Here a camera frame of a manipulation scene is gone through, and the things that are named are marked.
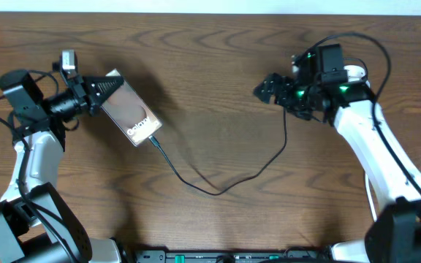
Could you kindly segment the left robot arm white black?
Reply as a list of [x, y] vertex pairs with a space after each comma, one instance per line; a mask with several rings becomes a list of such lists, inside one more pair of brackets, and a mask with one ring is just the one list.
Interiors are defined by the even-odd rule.
[[7, 190], [0, 199], [1, 262], [128, 262], [113, 238], [94, 239], [56, 189], [65, 151], [65, 124], [101, 105], [124, 82], [122, 77], [82, 77], [60, 70], [67, 89], [45, 98], [32, 71], [0, 77], [12, 112], [3, 123], [17, 153]]

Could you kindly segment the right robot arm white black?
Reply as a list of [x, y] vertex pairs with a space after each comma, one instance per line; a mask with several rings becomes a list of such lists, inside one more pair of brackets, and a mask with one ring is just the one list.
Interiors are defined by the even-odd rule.
[[268, 75], [254, 95], [304, 120], [323, 114], [347, 141], [377, 198], [373, 224], [361, 240], [330, 247], [342, 262], [421, 262], [421, 172], [388, 126], [361, 66], [347, 65], [339, 44], [293, 58], [294, 77]]

